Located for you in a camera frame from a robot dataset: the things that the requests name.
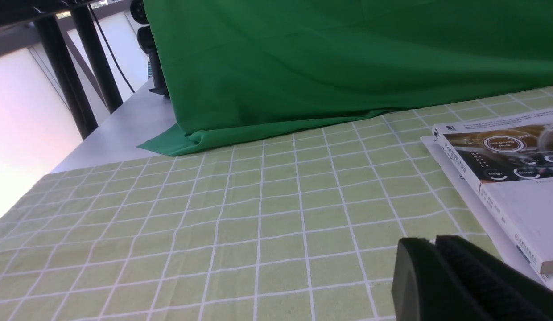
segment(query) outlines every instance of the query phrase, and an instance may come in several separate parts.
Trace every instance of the green checkered tablecloth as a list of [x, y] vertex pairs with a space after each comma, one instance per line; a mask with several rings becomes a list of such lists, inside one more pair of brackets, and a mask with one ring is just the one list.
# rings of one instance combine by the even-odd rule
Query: green checkered tablecloth
[[43, 177], [0, 219], [0, 321], [388, 320], [397, 241], [496, 251], [419, 141], [553, 87]]

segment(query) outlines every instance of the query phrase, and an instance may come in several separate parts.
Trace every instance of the white table surface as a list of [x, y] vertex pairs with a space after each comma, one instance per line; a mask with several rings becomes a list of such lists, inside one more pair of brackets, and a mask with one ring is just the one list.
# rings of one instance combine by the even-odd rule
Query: white table surface
[[52, 173], [156, 156], [136, 146], [170, 128], [175, 116], [170, 100], [148, 91], [153, 85], [146, 82]]

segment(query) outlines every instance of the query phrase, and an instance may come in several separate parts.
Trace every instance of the book spine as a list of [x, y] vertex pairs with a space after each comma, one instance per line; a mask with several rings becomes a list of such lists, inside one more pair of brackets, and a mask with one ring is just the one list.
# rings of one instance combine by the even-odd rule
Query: book spine
[[433, 127], [434, 134], [435, 130], [439, 132], [439, 135], [436, 137], [439, 146], [443, 149], [443, 152], [450, 158], [453, 165], [460, 172], [460, 174], [465, 178], [465, 181], [469, 184], [471, 189], [478, 195], [480, 201], [485, 205], [492, 217], [495, 218], [495, 221], [507, 234], [508, 238], [516, 246], [517, 250], [523, 255], [525, 260], [531, 267], [539, 274], [541, 274], [542, 260], [536, 254], [532, 246], [529, 245], [527, 238], [521, 233], [521, 231], [515, 226], [513, 221], [509, 218], [508, 215], [505, 215], [505, 212], [492, 196], [492, 193], [489, 193], [487, 190], [486, 184], [482, 184], [477, 175], [468, 167], [462, 157], [450, 144], [449, 140], [441, 134], [443, 131], [442, 128], [439, 128], [437, 125]]

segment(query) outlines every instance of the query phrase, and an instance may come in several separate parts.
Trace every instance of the stack of books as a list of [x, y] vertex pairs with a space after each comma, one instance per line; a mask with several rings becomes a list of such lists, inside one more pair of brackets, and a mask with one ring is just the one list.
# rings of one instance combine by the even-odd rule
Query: stack of books
[[553, 108], [432, 132], [424, 144], [503, 260], [553, 290]]

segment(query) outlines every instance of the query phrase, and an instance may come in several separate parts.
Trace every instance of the black pole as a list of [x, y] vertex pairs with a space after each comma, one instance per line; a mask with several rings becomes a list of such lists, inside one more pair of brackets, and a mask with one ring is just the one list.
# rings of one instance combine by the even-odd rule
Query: black pole
[[49, 57], [80, 136], [85, 139], [98, 127], [98, 124], [62, 38], [56, 17], [39, 19], [34, 22], [34, 26], [41, 37], [46, 56]]
[[99, 84], [106, 107], [110, 113], [115, 112], [124, 102], [118, 91], [118, 86], [116, 86], [110, 65], [108, 65], [88, 6], [71, 9], [70, 15], [74, 20], [80, 40], [83, 42], [88, 61], [91, 63], [92, 71]]

